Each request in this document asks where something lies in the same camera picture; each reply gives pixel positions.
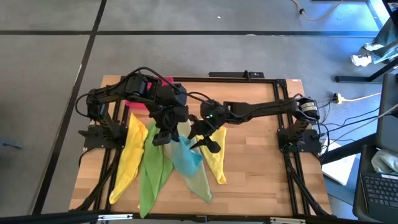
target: wooden table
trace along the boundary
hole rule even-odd
[[[120,76],[104,76],[102,86],[120,81]],[[182,82],[187,91],[200,91],[210,98],[223,101],[262,103],[274,101],[272,85],[264,83],[200,83]],[[300,80],[287,80],[289,96],[303,94]],[[200,102],[188,98],[190,113],[200,117]],[[123,111],[121,104],[119,117]],[[148,112],[132,111],[144,124],[148,124]],[[283,155],[279,151],[276,130],[277,116],[254,118],[240,125],[226,124],[224,173],[227,184],[217,184],[207,164],[206,173],[213,194],[207,204],[191,193],[182,178],[174,170],[170,179],[159,192],[151,213],[195,215],[255,215],[290,216],[287,176]],[[81,162],[70,208],[79,206],[93,190],[100,176],[104,149],[87,153]],[[331,213],[320,163],[311,153],[301,153],[305,183],[316,201]],[[122,197],[111,207],[114,212],[139,212],[140,176],[129,186]],[[101,206],[104,208],[108,186],[105,186]],[[303,212],[299,189],[295,188],[298,210]]]

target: red cloth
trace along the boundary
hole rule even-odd
[[[169,81],[170,83],[173,83],[173,77],[165,77],[167,81]],[[167,82],[162,80],[162,86],[164,85],[168,85]],[[143,103],[132,103],[126,100],[126,106],[128,106],[130,109],[139,109],[139,110],[146,110],[147,108],[145,107],[145,105]]]

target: keyboard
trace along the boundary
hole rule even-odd
[[[398,176],[361,173],[368,215],[386,223],[398,220]]]

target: yellow cable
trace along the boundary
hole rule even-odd
[[[300,6],[300,4],[299,4],[296,0],[292,0],[292,1],[293,1],[293,2],[296,4],[296,6],[298,7],[298,12],[300,12],[300,10],[302,9],[301,6]],[[322,16],[321,18],[318,18],[318,19],[310,19],[310,18],[308,18],[304,11],[303,11],[301,14],[303,14],[304,17],[305,17],[306,19],[308,19],[309,21],[315,22],[315,21],[318,21],[318,20],[321,20],[321,19],[325,18],[326,16],[329,16],[341,3],[343,3],[343,1],[344,1],[344,0],[341,0],[341,1],[337,4],[337,6],[335,6],[332,10],[330,10],[328,13],[326,13],[324,16]]]
[[[372,96],[376,96],[376,95],[379,95],[379,94],[381,94],[381,92],[374,93],[374,94],[369,95],[369,96],[359,97],[359,98],[356,98],[356,99],[346,99],[346,98],[344,98],[344,97],[341,97],[341,100],[342,100],[342,101],[349,101],[349,102],[352,102],[352,101],[363,100],[363,99],[366,99],[366,98],[369,98],[369,97],[372,97]]]

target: concrete floor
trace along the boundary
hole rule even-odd
[[[336,2],[301,0],[300,4],[308,15],[318,17]],[[2,0],[0,30],[91,30],[99,5],[100,0]],[[99,29],[377,31],[377,25],[363,2],[345,2],[329,18],[309,22],[297,15],[289,0],[113,0],[107,3]],[[0,217],[29,212],[87,40],[84,35],[0,35],[0,136],[24,145],[21,150],[0,147]],[[368,76],[380,69],[382,65],[355,67],[349,60],[369,41],[353,37],[97,36],[80,94],[98,87],[103,75],[124,75],[148,66],[172,76],[262,71],[267,78],[302,79],[306,95],[317,100],[328,99],[332,93],[356,98],[378,92],[381,86],[335,83],[333,77]],[[327,121],[342,123],[378,106],[379,97],[332,105]],[[68,209],[83,145],[77,131],[87,123],[73,114],[46,213]],[[372,124],[347,138],[358,139],[375,129]],[[331,138],[345,131],[336,131]]]

